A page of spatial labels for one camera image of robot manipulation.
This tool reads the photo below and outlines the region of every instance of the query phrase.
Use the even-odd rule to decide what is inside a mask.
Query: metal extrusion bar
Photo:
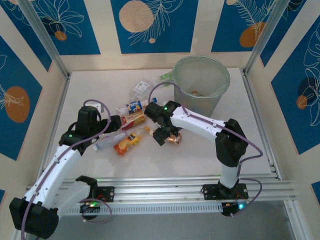
[[[56,110],[56,114],[55,114],[55,117],[54,117],[54,122],[53,122],[53,126],[52,126],[52,129],[51,129],[50,138],[49,138],[48,144],[46,145],[45,152],[44,152],[44,155],[42,157],[41,165],[40,165],[40,168],[39,168],[38,175],[37,175],[36,179],[38,179],[40,177],[40,175],[46,169],[47,164],[49,162],[51,149],[52,149],[52,146],[54,144],[56,131],[57,131],[58,124],[59,124],[60,115],[61,115],[62,108],[63,108],[64,102],[65,102],[65,98],[66,98],[66,95],[67,95],[67,92],[68,92],[69,83],[70,83],[70,77],[68,77],[67,81],[64,83],[62,94],[61,94],[60,100],[59,100],[59,105],[58,105],[58,108]]]
[[[32,3],[29,0],[17,0],[17,2],[25,18],[28,20],[36,36],[42,43],[44,49],[47,51],[52,61],[55,62],[61,74],[67,78],[69,75],[68,70],[62,62],[54,42],[50,38],[45,26],[32,6]]]
[[[245,76],[243,74],[242,75],[242,79],[243,79],[243,83],[244,83],[246,92],[248,94],[248,98],[249,98],[249,101],[250,101],[250,104],[251,104],[251,108],[252,108],[252,111],[253,111],[253,115],[255,117],[256,124],[258,126],[258,130],[259,130],[260,136],[262,138],[263,147],[264,147],[264,149],[266,151],[266,154],[268,156],[268,160],[272,164],[274,164],[275,172],[277,173],[278,178],[281,180],[282,179],[281,173],[279,171],[274,152],[273,152],[273,150],[271,148],[271,144],[270,144],[270,141],[269,141],[269,139],[267,137],[267,134],[266,134],[266,131],[265,131],[265,127],[264,127],[264,124],[263,124],[263,121],[262,121],[262,118],[261,118],[261,110],[260,110],[260,107],[259,107],[259,103],[255,100],[257,98],[256,98],[256,95],[255,95],[254,89],[251,86],[250,80],[248,79],[247,76]]]
[[[271,12],[265,24],[265,27],[263,28],[262,33],[260,34],[260,37],[258,38],[255,46],[253,47],[251,56],[244,67],[244,72],[246,75],[250,72],[250,70],[256,63],[257,59],[260,57],[268,40],[270,39],[272,33],[274,32],[279,20],[281,19],[282,14],[286,10],[290,2],[290,0],[275,0],[275,1],[277,1],[277,3],[275,4],[275,7]]]
[[[299,240],[314,240],[300,203],[297,200],[284,201],[284,205],[290,219],[295,238]]]
[[[279,181],[274,174],[255,176],[262,182],[262,192],[257,201],[295,200],[296,194],[290,181]],[[228,202],[206,201],[201,193],[203,184],[217,184],[219,176],[174,177],[174,178],[100,178],[98,185],[113,186],[114,202],[111,205],[150,205],[150,204],[204,204]],[[62,194],[73,180],[65,181],[59,189]],[[246,183],[249,200],[259,191],[260,185],[253,181]]]

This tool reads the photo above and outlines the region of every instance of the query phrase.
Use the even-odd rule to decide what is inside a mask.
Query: plastic container
[[[156,103],[157,99],[154,97],[151,99],[152,102]],[[117,108],[116,112],[120,117],[127,116],[129,114],[134,114],[144,110],[148,106],[148,100],[144,101],[133,101],[126,105],[126,107]]]
[[[151,90],[155,87],[154,83],[147,79],[142,79],[129,93],[130,101],[147,100]]]
[[[230,74],[219,61],[207,56],[188,56],[179,60],[171,77],[182,90],[174,88],[174,101],[198,114],[210,117],[230,85]]]
[[[121,117],[121,129],[128,130],[137,125],[143,124],[146,121],[146,116],[142,111]]]
[[[128,137],[123,139],[117,145],[113,146],[114,150],[119,154],[119,156],[123,156],[129,149],[131,149],[134,145],[140,143],[145,135],[148,135],[150,132],[150,128],[145,126],[144,128],[139,128],[132,132]]]
[[[127,137],[127,133],[122,132],[113,132],[108,134],[103,134],[101,138],[93,144],[93,150],[98,151],[105,148],[109,148],[119,143]]]

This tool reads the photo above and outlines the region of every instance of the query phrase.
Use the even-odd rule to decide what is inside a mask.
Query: metal vent grille
[[[110,205],[113,215],[138,214],[188,214],[188,213],[221,213],[221,203],[185,203],[185,204],[117,204]],[[107,207],[102,206],[100,212],[93,211],[85,215],[109,215]],[[80,206],[75,206],[65,213],[65,216],[80,216]]]

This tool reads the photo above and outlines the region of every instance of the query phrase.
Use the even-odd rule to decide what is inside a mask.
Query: white leaf drawing
[[[310,107],[311,122],[310,126],[315,127],[320,123],[320,101]]]
[[[6,55],[0,54],[0,71],[5,66],[7,57],[8,56]],[[0,109],[3,109],[6,105],[10,106],[10,104],[17,104],[17,105],[23,106],[24,105],[22,102],[23,99],[24,97],[17,98],[6,93],[6,91],[3,89],[3,87],[0,84]]]
[[[267,20],[278,1],[280,0],[269,0],[267,3],[267,0],[264,0],[264,3],[260,8],[257,6],[255,0],[235,0],[235,2],[232,3],[237,7],[240,17],[246,21],[246,24],[249,27],[254,29],[255,39],[257,40],[262,31],[261,23]],[[303,1],[304,0],[290,2],[282,17],[287,19],[289,11],[298,11],[302,6]]]
[[[16,19],[29,26],[28,21],[18,5],[8,0],[1,1]],[[82,37],[83,33],[77,24],[82,23],[85,16],[75,11],[70,11],[69,0],[34,0],[31,3],[39,18],[42,20],[43,25],[48,27],[46,28],[47,31],[52,31],[49,32],[50,35],[55,36],[55,33],[60,31],[64,34],[70,33],[77,35],[79,38]]]
[[[320,24],[313,32],[304,54],[303,64],[308,68],[315,68],[320,63]]]
[[[182,4],[184,0],[138,0],[138,2],[145,4],[146,11],[152,14],[152,24],[143,30],[138,32],[131,32],[131,36],[128,39],[131,39],[132,42],[130,46],[136,44],[139,41],[144,43],[149,41],[154,43],[156,39],[161,35],[162,32],[166,30],[166,27],[170,27],[171,21],[169,14],[176,11]]]

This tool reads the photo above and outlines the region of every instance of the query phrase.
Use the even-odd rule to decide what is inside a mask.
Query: clear plastic box
[[[155,87],[155,84],[145,78],[142,78],[140,82],[130,91],[130,101],[143,101],[147,100],[151,90]]]

